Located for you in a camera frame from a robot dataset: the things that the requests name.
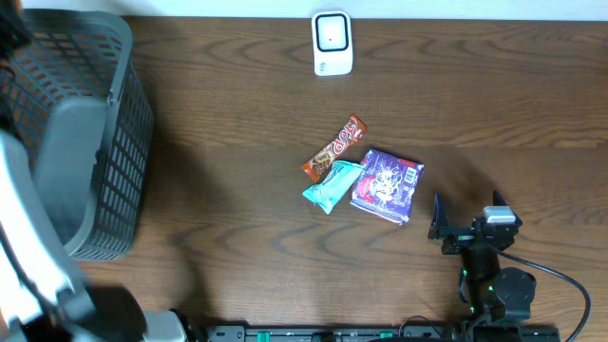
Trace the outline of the purple snack packet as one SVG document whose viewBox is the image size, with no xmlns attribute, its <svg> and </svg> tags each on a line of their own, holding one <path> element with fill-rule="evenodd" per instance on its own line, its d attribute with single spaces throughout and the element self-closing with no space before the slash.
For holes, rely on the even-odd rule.
<svg viewBox="0 0 608 342">
<path fill-rule="evenodd" d="M 393 223 L 410 219 L 412 199 L 425 166 L 371 149 L 351 189 L 351 205 Z"/>
</svg>

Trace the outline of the teal snack wrapper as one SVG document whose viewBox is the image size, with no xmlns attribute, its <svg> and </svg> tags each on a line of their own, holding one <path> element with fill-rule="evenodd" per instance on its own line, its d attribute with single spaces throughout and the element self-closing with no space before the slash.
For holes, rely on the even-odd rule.
<svg viewBox="0 0 608 342">
<path fill-rule="evenodd" d="M 335 161 L 328 176 L 319 184 L 304 190 L 302 195 L 318 205 L 327 215 L 341 201 L 353 183 L 360 177 L 364 166 L 350 161 Z"/>
</svg>

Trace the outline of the red chocolate bar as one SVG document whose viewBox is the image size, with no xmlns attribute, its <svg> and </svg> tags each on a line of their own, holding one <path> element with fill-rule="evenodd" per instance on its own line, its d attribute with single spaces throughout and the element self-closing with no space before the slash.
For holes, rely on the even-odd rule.
<svg viewBox="0 0 608 342">
<path fill-rule="evenodd" d="M 352 114 L 337 136 L 322 150 L 301 165 L 301 169 L 314 181 L 331 169 L 332 164 L 353 145 L 357 144 L 367 132 L 367 126 Z"/>
</svg>

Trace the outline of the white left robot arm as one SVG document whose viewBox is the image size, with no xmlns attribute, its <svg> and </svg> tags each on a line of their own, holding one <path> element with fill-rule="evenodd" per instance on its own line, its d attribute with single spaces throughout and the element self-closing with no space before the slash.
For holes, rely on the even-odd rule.
<svg viewBox="0 0 608 342">
<path fill-rule="evenodd" d="M 183 341 L 83 261 L 136 235 L 154 115 L 133 37 L 102 11 L 1 5 L 1 315 L 10 341 Z"/>
</svg>

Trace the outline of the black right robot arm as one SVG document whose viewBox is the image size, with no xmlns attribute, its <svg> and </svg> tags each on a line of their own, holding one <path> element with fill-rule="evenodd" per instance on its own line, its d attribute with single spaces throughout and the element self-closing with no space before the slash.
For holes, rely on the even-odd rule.
<svg viewBox="0 0 608 342">
<path fill-rule="evenodd" d="M 500 265 L 499 253 L 515 242 L 523 225 L 497 191 L 493 203 L 466 228 L 454 228 L 439 195 L 427 237 L 442 242 L 444 255 L 462 260 L 461 299 L 472 307 L 473 317 L 487 323 L 521 323 L 531 316 L 536 278 L 521 269 Z"/>
</svg>

